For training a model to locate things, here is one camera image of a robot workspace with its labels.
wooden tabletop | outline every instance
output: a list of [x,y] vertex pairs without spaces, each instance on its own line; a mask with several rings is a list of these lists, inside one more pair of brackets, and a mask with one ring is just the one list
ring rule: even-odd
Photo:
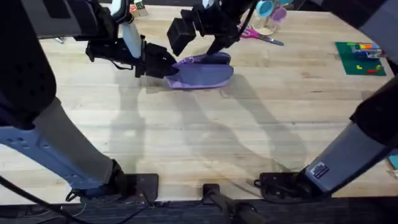
[[[181,7],[148,6],[136,19],[149,42],[167,46],[166,32]],[[327,12],[290,12],[273,37],[284,47],[241,40],[230,84],[176,91],[165,80],[134,78],[110,62],[91,63],[85,42],[42,40],[57,78],[57,96],[72,121],[125,173],[158,173],[159,200],[196,200],[204,183],[231,198],[258,198],[251,183],[261,172],[298,171],[349,123],[357,105],[392,77],[346,75],[336,41],[368,42]],[[179,59],[206,52],[197,37]],[[63,203],[67,183],[12,149],[0,148],[0,175],[36,196]],[[384,162],[335,197],[397,195]],[[0,204],[30,203],[0,188]]]

